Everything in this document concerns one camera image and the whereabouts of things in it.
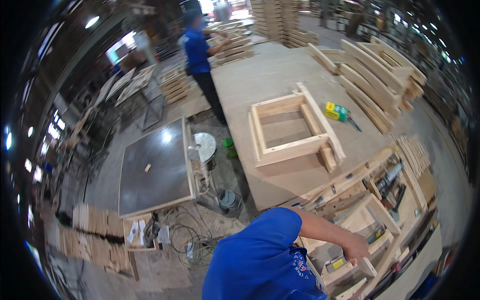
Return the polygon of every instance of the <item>hand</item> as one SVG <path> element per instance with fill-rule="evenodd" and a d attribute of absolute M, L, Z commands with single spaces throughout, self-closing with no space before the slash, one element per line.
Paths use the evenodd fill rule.
<path fill-rule="evenodd" d="M 363 236 L 360 234 L 352 233 L 350 238 L 345 242 L 345 245 L 342 247 L 343 255 L 345 259 L 352 263 L 352 265 L 357 265 L 357 259 L 362 257 L 370 257 L 368 252 L 368 243 Z"/>

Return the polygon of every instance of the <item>logo on shirt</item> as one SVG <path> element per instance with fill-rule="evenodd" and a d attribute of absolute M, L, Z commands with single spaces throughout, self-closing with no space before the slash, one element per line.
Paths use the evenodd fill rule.
<path fill-rule="evenodd" d="M 295 271 L 297 271 L 298 276 L 308 279 L 308 275 L 312 275 L 312 272 L 307 267 L 305 263 L 305 258 L 300 253 L 300 251 L 296 251 L 293 256 L 293 266 L 295 266 Z"/>

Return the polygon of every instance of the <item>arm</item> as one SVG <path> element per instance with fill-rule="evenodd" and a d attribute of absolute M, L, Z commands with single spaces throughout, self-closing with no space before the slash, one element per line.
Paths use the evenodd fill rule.
<path fill-rule="evenodd" d="M 345 259 L 353 265 L 357 264 L 357 259 L 370 256 L 368 252 L 369 245 L 363 236 L 340 228 L 324 218 L 303 209 L 295 207 L 285 208 L 294 211 L 301 218 L 302 225 L 299 236 L 337 244 L 342 247 Z"/>
<path fill-rule="evenodd" d="M 212 55 L 215 55 L 217 54 L 221 48 L 225 45 L 228 45 L 230 44 L 230 40 L 229 39 L 224 39 L 223 41 L 220 42 L 220 44 L 214 46 L 214 47 L 210 47 L 208 50 L 207 50 L 207 54 L 212 56 Z"/>
<path fill-rule="evenodd" d="M 221 32 L 221 31 L 217 31 L 217 30 L 202 29 L 202 33 L 204 35 L 217 34 L 219 36 L 227 37 L 227 34 L 225 32 Z"/>

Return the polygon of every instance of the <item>black pants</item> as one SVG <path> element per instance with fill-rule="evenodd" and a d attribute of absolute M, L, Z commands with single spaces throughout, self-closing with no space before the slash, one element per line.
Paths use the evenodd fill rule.
<path fill-rule="evenodd" d="M 221 123 L 226 123 L 225 115 L 223 114 L 222 105 L 218 100 L 218 95 L 215 89 L 215 83 L 210 72 L 207 73 L 192 73 L 193 78 L 202 89 L 208 103 L 212 107 L 213 113 Z"/>

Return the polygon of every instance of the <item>wooden workbench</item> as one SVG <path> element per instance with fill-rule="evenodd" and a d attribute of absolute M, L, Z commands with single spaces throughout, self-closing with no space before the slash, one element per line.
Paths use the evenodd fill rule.
<path fill-rule="evenodd" d="M 212 75 L 258 210 L 278 206 L 330 182 L 363 164 L 393 140 L 376 129 L 336 78 L 317 63 L 306 48 L 288 49 L 269 42 L 255 45 L 253 50 L 255 55 L 252 58 L 215 68 Z M 254 166 L 254 149 L 248 122 L 251 105 L 290 95 L 297 82 L 302 82 L 307 87 L 322 111 L 327 101 L 344 106 L 351 111 L 352 118 L 362 129 L 362 132 L 357 132 L 348 123 L 328 119 L 347 156 L 343 165 L 333 173 L 326 171 L 318 154 L 258 168 Z M 404 131 L 406 122 L 402 118 L 403 116 L 395 120 L 393 135 Z M 295 120 L 287 122 L 293 126 Z M 284 125 L 282 130 L 289 128 L 288 123 Z"/>

